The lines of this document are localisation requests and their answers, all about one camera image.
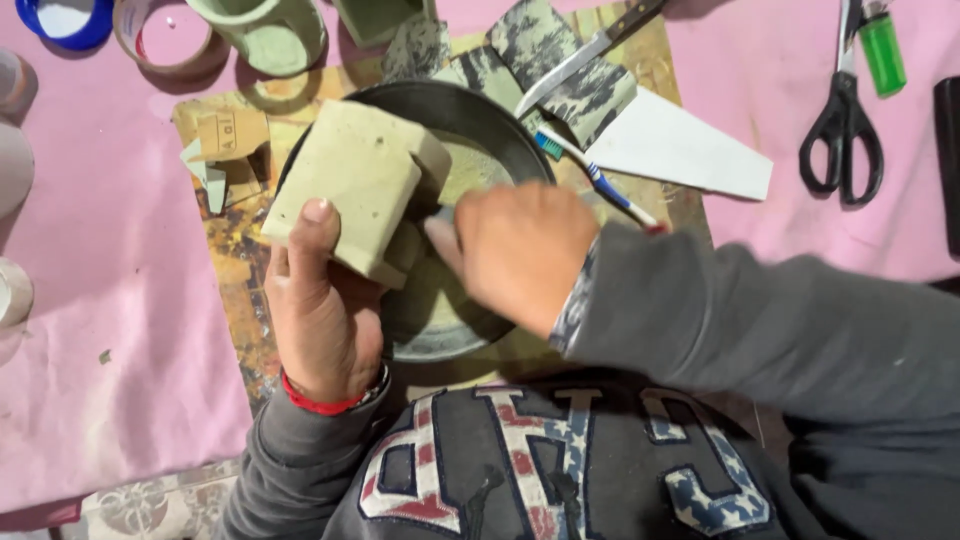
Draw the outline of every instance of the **fingernail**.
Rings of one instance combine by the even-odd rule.
[[[303,218],[315,223],[323,223],[330,214],[330,202],[326,199],[312,199],[303,206]]]

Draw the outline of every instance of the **sleeve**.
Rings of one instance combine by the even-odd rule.
[[[954,297],[813,257],[764,265],[739,245],[712,252],[689,234],[619,224],[605,226],[591,251],[577,330],[555,328],[573,336],[566,354],[584,363],[739,392],[813,422],[960,412]]]
[[[240,477],[213,537],[322,537],[374,438],[373,415],[390,381],[381,373],[375,397],[336,416],[299,408],[286,392],[275,392],[247,435]]]

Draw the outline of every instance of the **toothbrush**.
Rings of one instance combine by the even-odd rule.
[[[587,174],[590,176],[590,181],[593,183],[593,187],[595,187],[597,191],[600,191],[601,193],[613,199],[618,205],[620,205],[622,209],[633,216],[634,219],[639,221],[644,227],[658,228],[660,226],[652,215],[631,202],[630,199],[627,199],[621,195],[620,192],[617,191],[616,188],[607,181],[607,177],[603,175],[603,172],[600,171],[596,164],[588,160],[587,156],[584,155],[579,148],[571,144],[570,141],[555,134],[553,130],[545,126],[540,126],[537,129],[536,139],[537,144],[540,145],[540,148],[544,149],[546,149],[546,146],[548,146],[551,141],[559,144],[561,148],[570,154],[570,156],[573,156],[573,158],[583,165],[583,167],[587,170]]]

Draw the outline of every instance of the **paper cup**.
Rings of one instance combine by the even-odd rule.
[[[27,273],[8,258],[0,257],[0,328],[27,318],[34,305],[34,285]]]
[[[27,197],[34,183],[34,152],[19,128],[0,117],[0,218]]]

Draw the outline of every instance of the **red string bracelet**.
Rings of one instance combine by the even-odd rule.
[[[302,409],[309,410],[310,412],[316,412],[317,414],[322,414],[323,416],[334,416],[334,415],[340,414],[341,412],[344,412],[347,409],[351,408],[352,406],[360,403],[360,400],[362,400],[363,397],[366,395],[366,394],[360,394],[359,396],[355,398],[351,398],[349,400],[344,400],[344,401],[332,403],[332,404],[325,404],[322,402],[315,402],[313,400],[309,400],[303,397],[303,395],[297,390],[295,390],[294,387],[290,384],[290,380],[287,379],[286,372],[283,372],[280,375],[280,379],[283,381],[283,389],[287,391],[287,395],[290,396],[290,402],[292,404]]]

